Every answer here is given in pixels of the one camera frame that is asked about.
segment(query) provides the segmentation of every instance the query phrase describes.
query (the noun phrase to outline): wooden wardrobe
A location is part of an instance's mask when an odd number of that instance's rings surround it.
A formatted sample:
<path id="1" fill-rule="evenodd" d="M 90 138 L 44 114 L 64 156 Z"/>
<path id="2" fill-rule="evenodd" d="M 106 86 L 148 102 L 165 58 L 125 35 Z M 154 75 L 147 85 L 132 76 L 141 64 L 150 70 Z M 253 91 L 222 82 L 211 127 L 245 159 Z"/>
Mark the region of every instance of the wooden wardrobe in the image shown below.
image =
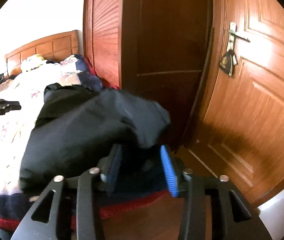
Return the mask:
<path id="1" fill-rule="evenodd" d="M 176 149 L 189 119 L 209 39 L 208 0 L 85 0 L 84 54 L 98 76 L 155 100 L 171 115 Z"/>

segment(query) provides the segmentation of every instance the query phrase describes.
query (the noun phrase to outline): silver screw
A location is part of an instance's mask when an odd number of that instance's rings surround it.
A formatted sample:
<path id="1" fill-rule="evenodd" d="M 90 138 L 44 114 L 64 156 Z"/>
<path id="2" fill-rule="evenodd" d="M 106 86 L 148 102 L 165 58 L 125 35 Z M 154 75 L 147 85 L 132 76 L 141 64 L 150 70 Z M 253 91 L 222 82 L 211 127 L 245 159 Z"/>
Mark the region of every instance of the silver screw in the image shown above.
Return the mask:
<path id="1" fill-rule="evenodd" d="M 189 169 L 189 168 L 186 168 L 186 169 L 183 170 L 183 173 L 184 173 L 184 174 L 191 175 L 191 174 L 193 174 L 193 170 L 192 170 L 192 169 Z"/>
<path id="2" fill-rule="evenodd" d="M 91 174 L 98 174 L 100 172 L 100 169 L 97 168 L 97 167 L 93 167 L 93 168 L 89 169 L 89 172 Z"/>
<path id="3" fill-rule="evenodd" d="M 221 175 L 221 176 L 219 177 L 219 179 L 220 179 L 220 181 L 223 181 L 223 182 L 229 181 L 229 177 L 228 177 L 227 175 Z"/>
<path id="4" fill-rule="evenodd" d="M 64 179 L 64 177 L 62 175 L 57 175 L 57 176 L 54 177 L 53 180 L 55 182 L 61 182 L 63 179 Z"/>

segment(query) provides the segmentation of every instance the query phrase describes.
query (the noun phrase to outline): door frame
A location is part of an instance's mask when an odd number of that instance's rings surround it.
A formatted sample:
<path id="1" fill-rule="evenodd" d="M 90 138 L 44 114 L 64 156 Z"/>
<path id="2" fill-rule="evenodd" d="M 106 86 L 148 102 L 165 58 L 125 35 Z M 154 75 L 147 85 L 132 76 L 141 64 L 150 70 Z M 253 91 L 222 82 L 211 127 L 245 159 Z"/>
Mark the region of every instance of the door frame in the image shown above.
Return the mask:
<path id="1" fill-rule="evenodd" d="M 282 7 L 284 8 L 284 0 L 277 0 Z M 186 136 L 183 138 L 184 146 L 189 148 L 194 144 L 197 134 L 200 130 L 200 127 L 204 121 L 206 112 L 208 110 L 213 91 L 215 89 L 215 84 L 218 77 L 218 63 L 219 59 L 222 57 L 223 51 L 226 50 L 228 33 L 226 32 L 226 0 L 214 0 L 214 19 L 213 19 L 213 28 L 214 28 L 214 39 L 212 47 L 212 56 L 210 59 L 210 66 L 208 77 L 206 81 L 205 91 L 203 94 L 203 99 L 201 106 L 199 107 L 199 113 L 195 114 L 190 121 L 190 128 L 186 133 Z M 252 205 L 260 206 L 267 200 L 274 197 L 280 191 L 284 189 L 284 179 L 277 184 L 273 189 L 267 192 L 265 195 L 256 199 Z"/>

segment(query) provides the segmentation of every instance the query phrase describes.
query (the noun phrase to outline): wooden headboard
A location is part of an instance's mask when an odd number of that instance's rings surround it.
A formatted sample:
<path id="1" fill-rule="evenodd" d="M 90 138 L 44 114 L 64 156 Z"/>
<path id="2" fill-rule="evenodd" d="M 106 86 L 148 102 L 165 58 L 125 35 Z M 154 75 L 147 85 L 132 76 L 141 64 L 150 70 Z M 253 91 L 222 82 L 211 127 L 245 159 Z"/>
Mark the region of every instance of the wooden headboard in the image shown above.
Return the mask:
<path id="1" fill-rule="evenodd" d="M 8 75 L 21 73 L 21 62 L 34 54 L 42 54 L 45 59 L 63 61 L 69 55 L 79 52 L 77 30 L 50 35 L 13 50 L 4 59 Z"/>

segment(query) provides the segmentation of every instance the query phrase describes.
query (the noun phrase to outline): black fabric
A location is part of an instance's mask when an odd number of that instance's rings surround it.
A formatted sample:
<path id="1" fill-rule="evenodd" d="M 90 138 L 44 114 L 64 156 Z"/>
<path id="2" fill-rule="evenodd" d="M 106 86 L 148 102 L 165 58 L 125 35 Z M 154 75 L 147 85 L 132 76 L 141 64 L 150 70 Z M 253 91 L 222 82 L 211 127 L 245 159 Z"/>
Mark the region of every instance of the black fabric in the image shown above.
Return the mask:
<path id="1" fill-rule="evenodd" d="M 56 175 L 78 176 L 108 156 L 114 143 L 149 149 L 169 124 L 158 103 L 123 90 L 96 94 L 50 85 L 21 162 L 21 189 L 42 190 Z"/>

